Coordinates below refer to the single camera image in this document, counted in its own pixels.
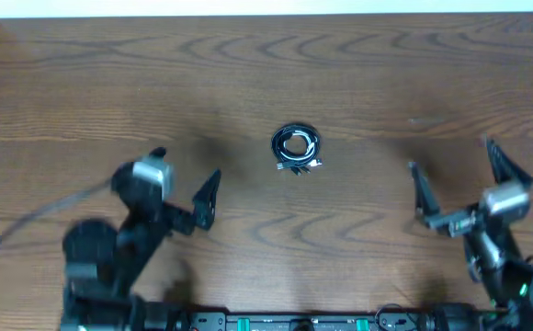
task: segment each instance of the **brown wooden surface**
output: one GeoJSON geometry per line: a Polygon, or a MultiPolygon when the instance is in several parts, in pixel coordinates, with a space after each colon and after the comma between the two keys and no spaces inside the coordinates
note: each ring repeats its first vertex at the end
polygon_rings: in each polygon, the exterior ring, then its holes
{"type": "MultiPolygon", "coordinates": [[[[176,235],[136,290],[232,311],[488,305],[461,241],[414,218],[407,161],[448,209],[492,184],[488,133],[533,174],[533,15],[0,21],[0,233],[158,145],[173,201],[223,170],[209,233],[176,235]],[[277,171],[270,137],[302,120],[324,166],[277,171]]],[[[61,238],[125,210],[103,195],[0,251],[0,330],[53,329],[61,238]]],[[[515,226],[533,253],[533,210],[515,226]]]]}

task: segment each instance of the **green led light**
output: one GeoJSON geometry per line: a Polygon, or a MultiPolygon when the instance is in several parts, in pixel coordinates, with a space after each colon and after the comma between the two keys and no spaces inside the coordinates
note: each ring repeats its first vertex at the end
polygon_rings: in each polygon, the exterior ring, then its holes
{"type": "Polygon", "coordinates": [[[522,288],[520,289],[520,295],[526,296],[526,293],[527,293],[527,284],[525,283],[524,285],[522,285],[522,288]]]}
{"type": "Polygon", "coordinates": [[[238,319],[238,331],[250,331],[250,319],[248,318],[238,319]]]}
{"type": "Polygon", "coordinates": [[[369,331],[369,320],[357,319],[357,331],[369,331]]]}

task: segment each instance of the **wood grain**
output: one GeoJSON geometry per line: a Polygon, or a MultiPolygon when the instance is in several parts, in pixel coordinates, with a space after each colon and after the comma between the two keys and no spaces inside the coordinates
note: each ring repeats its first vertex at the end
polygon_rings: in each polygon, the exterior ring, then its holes
{"type": "MultiPolygon", "coordinates": [[[[136,291],[231,311],[486,307],[461,241],[413,216],[406,163],[446,209],[492,184],[488,133],[533,174],[533,15],[171,17],[0,21],[0,233],[158,145],[174,202],[224,174],[209,233],[176,235],[136,291]],[[323,136],[324,166],[278,172],[271,134],[323,136]]],[[[125,209],[103,195],[0,250],[0,330],[53,329],[61,238],[125,209]]],[[[533,210],[515,226],[533,254],[533,210]]]]}

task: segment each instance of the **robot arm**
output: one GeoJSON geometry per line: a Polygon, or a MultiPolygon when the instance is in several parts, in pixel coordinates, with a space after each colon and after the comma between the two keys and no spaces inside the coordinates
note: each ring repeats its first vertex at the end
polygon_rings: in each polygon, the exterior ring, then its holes
{"type": "MultiPolygon", "coordinates": [[[[196,226],[211,228],[221,179],[221,171],[216,170],[194,196],[193,212],[171,205],[165,198],[171,193],[173,174],[163,161],[164,154],[163,148],[155,149],[114,174],[111,189],[129,209],[118,230],[105,220],[92,219],[78,223],[64,237],[67,286],[61,329],[125,325],[133,330],[145,323],[162,323],[146,313],[162,304],[145,303],[131,295],[130,288],[172,231],[191,235],[196,226]]],[[[187,325],[180,309],[167,306],[162,310],[166,314],[160,320],[187,325]]]]}
{"type": "Polygon", "coordinates": [[[485,325],[533,327],[533,266],[522,258],[509,225],[530,208],[533,177],[516,165],[493,141],[486,141],[495,187],[479,202],[443,215],[427,179],[410,164],[415,183],[415,207],[428,228],[450,237],[463,236],[471,276],[481,279],[495,306],[508,314],[485,325]]]}

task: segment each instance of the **white wall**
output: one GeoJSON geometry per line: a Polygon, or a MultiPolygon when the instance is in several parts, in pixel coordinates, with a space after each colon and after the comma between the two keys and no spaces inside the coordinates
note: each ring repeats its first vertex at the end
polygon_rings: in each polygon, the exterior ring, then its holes
{"type": "Polygon", "coordinates": [[[0,0],[0,18],[529,11],[533,0],[0,0]]]}

